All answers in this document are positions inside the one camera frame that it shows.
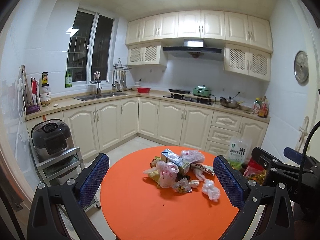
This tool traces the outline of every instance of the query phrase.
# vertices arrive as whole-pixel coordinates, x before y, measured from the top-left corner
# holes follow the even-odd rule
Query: window
[[[110,41],[114,19],[98,13],[78,11],[70,32],[67,73],[72,81],[93,82],[93,73],[108,81]]]

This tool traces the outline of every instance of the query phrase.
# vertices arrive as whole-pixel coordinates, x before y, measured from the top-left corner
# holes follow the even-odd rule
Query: countertop
[[[185,105],[199,106],[199,107],[217,110],[217,111],[228,113],[228,114],[235,114],[235,115],[251,118],[251,119],[265,122],[265,123],[269,123],[269,121],[270,121],[270,117],[261,118],[261,117],[258,117],[258,116],[252,115],[252,114],[247,114],[240,109],[226,108],[224,106],[221,106],[220,104],[213,104],[212,106],[209,106],[209,105],[205,105],[205,104],[200,104],[200,103],[196,103],[196,102],[188,102],[188,101],[183,101],[183,100],[174,99],[174,98],[164,98],[163,96],[170,95],[169,92],[165,92],[165,91],[151,90],[148,94],[144,94],[144,93],[138,93],[137,91],[128,90],[128,91],[123,91],[123,93],[127,93],[128,95],[114,96],[114,97],[108,97],[108,98],[98,98],[98,99],[92,99],[92,100],[88,100],[88,101],[80,101],[80,100],[74,99],[74,98],[66,98],[66,99],[61,99],[61,100],[57,100],[57,101],[52,101],[52,103],[49,106],[41,107],[41,110],[39,112],[36,112],[33,114],[28,114],[27,120],[41,117],[46,114],[53,114],[56,112],[72,109],[72,108],[79,107],[79,106],[87,106],[87,105],[97,104],[97,103],[101,103],[101,102],[113,101],[113,100],[118,100],[118,99],[123,99],[123,98],[133,98],[133,97],[139,96],[139,97],[144,97],[144,98],[160,99],[160,100],[165,100],[165,101],[170,101],[170,102],[175,102],[175,103],[181,103],[181,104],[185,104]]]

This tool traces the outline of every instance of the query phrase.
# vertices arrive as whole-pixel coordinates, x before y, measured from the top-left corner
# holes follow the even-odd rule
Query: metal bolt
[[[279,188],[284,189],[285,188],[285,184],[283,184],[282,182],[279,183]]]
[[[74,184],[75,182],[76,182],[75,179],[72,179],[72,178],[67,180],[67,184],[68,184],[68,185],[72,185],[72,184]]]
[[[249,184],[250,186],[255,186],[255,185],[257,185],[257,182],[256,182],[255,180],[253,180],[253,179],[250,179],[250,180],[248,181],[248,184]]]
[[[40,183],[39,185],[38,185],[38,188],[39,189],[42,189],[42,188],[44,188],[45,187],[45,184],[44,183]]]

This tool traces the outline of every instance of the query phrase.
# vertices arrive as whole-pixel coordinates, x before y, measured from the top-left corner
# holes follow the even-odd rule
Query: lattice cabinet door
[[[247,75],[249,71],[249,48],[226,44],[224,70]]]
[[[141,65],[143,45],[133,45],[129,47],[128,66]]]
[[[249,76],[270,81],[271,55],[269,53],[250,49],[249,61]]]
[[[159,64],[160,63],[161,45],[159,42],[143,44],[142,64]]]

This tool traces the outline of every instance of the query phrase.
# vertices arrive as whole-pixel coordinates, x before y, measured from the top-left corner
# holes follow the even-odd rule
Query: round tabletop
[[[217,203],[201,192],[203,182],[191,193],[157,188],[144,170],[155,156],[169,148],[180,155],[186,147],[160,146],[133,152],[108,170],[101,184],[103,215],[120,240],[218,240],[239,209],[231,205],[216,176],[205,173],[220,189]],[[205,165],[212,166],[214,155],[200,151]],[[191,179],[196,179],[192,171]]]

